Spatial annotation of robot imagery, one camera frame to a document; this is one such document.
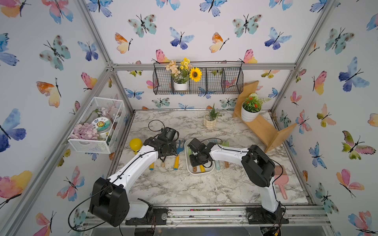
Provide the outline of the blue rake yellow handle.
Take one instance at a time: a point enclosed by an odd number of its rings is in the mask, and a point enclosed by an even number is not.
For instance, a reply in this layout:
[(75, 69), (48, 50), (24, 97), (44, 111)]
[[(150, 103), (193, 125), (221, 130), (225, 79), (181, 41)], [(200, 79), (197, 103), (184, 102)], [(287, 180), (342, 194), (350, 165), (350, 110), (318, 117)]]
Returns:
[(200, 171), (201, 171), (201, 173), (205, 173), (206, 172), (206, 170), (205, 170), (205, 168), (204, 168), (203, 165), (200, 165)]

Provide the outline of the white storage box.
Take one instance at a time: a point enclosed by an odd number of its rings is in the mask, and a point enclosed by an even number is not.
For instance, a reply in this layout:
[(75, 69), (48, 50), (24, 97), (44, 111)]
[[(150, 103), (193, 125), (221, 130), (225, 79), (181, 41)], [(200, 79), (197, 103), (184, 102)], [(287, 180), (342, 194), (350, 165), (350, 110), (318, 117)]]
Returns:
[(208, 162), (207, 164), (205, 164), (205, 166), (203, 166), (203, 165), (196, 166), (196, 167), (192, 166), (191, 161), (190, 161), (190, 155), (192, 154), (192, 151), (188, 147), (188, 144), (192, 140), (193, 140), (193, 138), (188, 139), (184, 143), (184, 148), (185, 148), (184, 153), (185, 153), (185, 156), (186, 156), (186, 164), (187, 164), (188, 172), (193, 176), (201, 176), (201, 175), (206, 175), (206, 174), (211, 173), (215, 169), (215, 164), (213, 162), (212, 162), (211, 165)]

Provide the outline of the green fork wooden handle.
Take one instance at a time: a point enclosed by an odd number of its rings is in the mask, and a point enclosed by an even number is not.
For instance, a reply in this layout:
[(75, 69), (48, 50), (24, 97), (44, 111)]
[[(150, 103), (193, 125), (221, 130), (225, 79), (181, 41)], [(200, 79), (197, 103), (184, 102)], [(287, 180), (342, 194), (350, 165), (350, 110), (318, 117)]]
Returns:
[[(192, 153), (192, 151), (189, 149), (189, 150), (188, 150), (188, 155), (190, 156), (191, 154), (193, 154), (193, 153)], [(192, 171), (195, 173), (195, 172), (197, 171), (197, 167), (193, 167), (193, 166), (191, 165), (191, 163), (190, 163), (190, 166), (192, 167)]]

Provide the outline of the light blue fork pale handle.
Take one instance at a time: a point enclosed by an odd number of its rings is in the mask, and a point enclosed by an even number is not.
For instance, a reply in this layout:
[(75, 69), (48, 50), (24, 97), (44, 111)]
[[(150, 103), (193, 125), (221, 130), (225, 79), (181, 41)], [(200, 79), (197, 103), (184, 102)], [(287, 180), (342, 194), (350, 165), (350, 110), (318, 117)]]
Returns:
[(216, 169), (219, 171), (221, 169), (219, 161), (215, 160), (214, 163), (215, 163)]

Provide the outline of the green shovel wooden handle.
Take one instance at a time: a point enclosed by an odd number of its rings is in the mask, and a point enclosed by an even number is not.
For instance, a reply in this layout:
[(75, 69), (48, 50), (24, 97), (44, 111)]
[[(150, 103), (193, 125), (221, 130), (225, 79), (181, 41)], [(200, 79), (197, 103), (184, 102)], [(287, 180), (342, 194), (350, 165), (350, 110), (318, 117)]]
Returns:
[[(225, 147), (229, 147), (229, 141), (223, 141), (222, 145), (225, 146)], [(225, 165), (225, 168), (230, 167), (230, 164), (227, 161), (224, 162), (224, 165)]]

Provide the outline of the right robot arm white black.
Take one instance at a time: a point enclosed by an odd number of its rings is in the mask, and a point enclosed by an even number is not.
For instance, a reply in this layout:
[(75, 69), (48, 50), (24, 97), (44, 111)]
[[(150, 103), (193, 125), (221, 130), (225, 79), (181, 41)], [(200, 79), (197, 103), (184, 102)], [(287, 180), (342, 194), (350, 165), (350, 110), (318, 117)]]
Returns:
[(274, 187), (275, 163), (257, 145), (249, 148), (231, 148), (197, 138), (187, 147), (192, 151), (190, 162), (193, 167), (213, 161), (225, 161), (242, 166), (250, 181), (259, 187), (261, 206), (265, 211), (277, 213), (280, 204)]

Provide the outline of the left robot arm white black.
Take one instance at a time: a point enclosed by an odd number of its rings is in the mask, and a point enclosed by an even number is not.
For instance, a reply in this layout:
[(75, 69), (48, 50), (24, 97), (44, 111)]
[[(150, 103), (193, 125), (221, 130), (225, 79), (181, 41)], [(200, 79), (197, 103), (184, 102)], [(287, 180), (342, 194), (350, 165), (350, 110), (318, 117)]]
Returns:
[(99, 178), (93, 186), (89, 212), (113, 227), (120, 226), (125, 220), (151, 223), (154, 219), (153, 205), (141, 198), (132, 201), (128, 193), (155, 161), (179, 155), (175, 137), (179, 137), (178, 131), (162, 128), (159, 134), (145, 140), (137, 154), (118, 172), (108, 179)]

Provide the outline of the pink hand brush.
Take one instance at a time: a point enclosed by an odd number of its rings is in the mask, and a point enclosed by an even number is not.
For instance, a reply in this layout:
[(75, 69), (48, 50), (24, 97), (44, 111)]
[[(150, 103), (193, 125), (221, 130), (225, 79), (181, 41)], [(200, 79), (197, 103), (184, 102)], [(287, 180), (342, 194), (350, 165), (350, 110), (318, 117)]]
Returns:
[(288, 196), (285, 190), (285, 185), (289, 182), (289, 176), (286, 173), (286, 169), (283, 166), (276, 165), (275, 167), (275, 179), (273, 183), (280, 188), (282, 197), (287, 200)]

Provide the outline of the yellow bottle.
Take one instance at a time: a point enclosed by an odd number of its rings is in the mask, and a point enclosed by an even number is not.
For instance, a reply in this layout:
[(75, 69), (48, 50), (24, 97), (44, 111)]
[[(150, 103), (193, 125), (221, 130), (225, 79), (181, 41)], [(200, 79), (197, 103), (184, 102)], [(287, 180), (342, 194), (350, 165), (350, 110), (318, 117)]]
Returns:
[(134, 154), (137, 154), (142, 147), (143, 142), (139, 138), (134, 138), (130, 141), (130, 148), (134, 152)]

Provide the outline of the small woven pot plant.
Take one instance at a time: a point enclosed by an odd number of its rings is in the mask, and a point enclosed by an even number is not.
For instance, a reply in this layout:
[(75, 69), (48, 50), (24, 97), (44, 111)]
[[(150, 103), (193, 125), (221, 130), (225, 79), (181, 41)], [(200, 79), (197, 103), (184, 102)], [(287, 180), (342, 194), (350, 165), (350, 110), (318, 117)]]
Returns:
[(215, 109), (214, 104), (213, 106), (208, 106), (207, 109), (209, 112), (204, 116), (204, 126), (207, 129), (213, 129), (217, 124), (218, 118), (222, 117), (222, 114)]

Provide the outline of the round tin in basket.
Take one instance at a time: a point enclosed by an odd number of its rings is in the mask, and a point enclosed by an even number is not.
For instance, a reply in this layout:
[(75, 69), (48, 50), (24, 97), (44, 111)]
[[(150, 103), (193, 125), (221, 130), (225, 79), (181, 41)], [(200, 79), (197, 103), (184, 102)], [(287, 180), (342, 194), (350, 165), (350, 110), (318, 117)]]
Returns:
[(106, 117), (99, 117), (92, 121), (91, 123), (97, 129), (98, 133), (109, 132), (111, 129), (110, 119)]

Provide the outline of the wooden stand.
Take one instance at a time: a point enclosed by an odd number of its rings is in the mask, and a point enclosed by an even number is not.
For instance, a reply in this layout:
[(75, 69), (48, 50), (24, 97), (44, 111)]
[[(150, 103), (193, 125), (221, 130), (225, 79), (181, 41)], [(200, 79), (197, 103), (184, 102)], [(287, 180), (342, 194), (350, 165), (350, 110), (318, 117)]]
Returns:
[[(244, 85), (243, 91), (239, 94), (237, 103), (234, 108), (233, 118), (242, 119), (242, 102), (245, 101), (251, 93), (256, 92), (259, 81), (254, 81)], [(265, 153), (275, 149), (284, 143), (290, 136), (292, 131), (297, 127), (297, 124), (292, 124), (287, 128), (278, 131), (274, 125), (267, 121), (260, 113), (255, 115), (255, 119), (251, 122), (243, 121), (254, 134), (266, 145)]]

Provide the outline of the white pot with flowers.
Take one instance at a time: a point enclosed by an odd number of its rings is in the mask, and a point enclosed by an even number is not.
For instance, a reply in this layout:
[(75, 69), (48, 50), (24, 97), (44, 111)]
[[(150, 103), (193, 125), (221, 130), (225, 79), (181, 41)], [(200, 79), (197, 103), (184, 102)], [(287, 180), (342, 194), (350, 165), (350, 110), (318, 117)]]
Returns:
[(202, 70), (193, 67), (188, 58), (184, 58), (179, 64), (176, 60), (170, 61), (165, 69), (170, 73), (175, 91), (187, 91), (190, 81), (197, 83), (202, 80)]

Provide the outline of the pink purple flowers bunch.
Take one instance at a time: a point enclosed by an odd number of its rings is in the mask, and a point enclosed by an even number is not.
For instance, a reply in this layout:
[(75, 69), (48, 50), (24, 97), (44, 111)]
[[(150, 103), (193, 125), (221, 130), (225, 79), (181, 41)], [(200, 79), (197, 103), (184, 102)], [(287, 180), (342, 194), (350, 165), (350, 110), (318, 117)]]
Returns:
[(97, 140), (99, 134), (95, 125), (93, 124), (78, 124), (74, 127), (73, 132), (70, 134), (71, 139), (81, 139), (81, 140)]

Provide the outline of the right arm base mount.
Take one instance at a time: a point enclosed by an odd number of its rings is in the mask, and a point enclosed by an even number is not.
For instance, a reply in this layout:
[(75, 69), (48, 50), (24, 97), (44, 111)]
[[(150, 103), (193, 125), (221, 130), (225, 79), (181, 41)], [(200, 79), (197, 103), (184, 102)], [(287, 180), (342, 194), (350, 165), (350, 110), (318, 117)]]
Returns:
[(288, 224), (288, 216), (285, 216), (285, 206), (279, 205), (275, 212), (269, 212), (263, 207), (246, 208), (246, 218), (249, 224)]

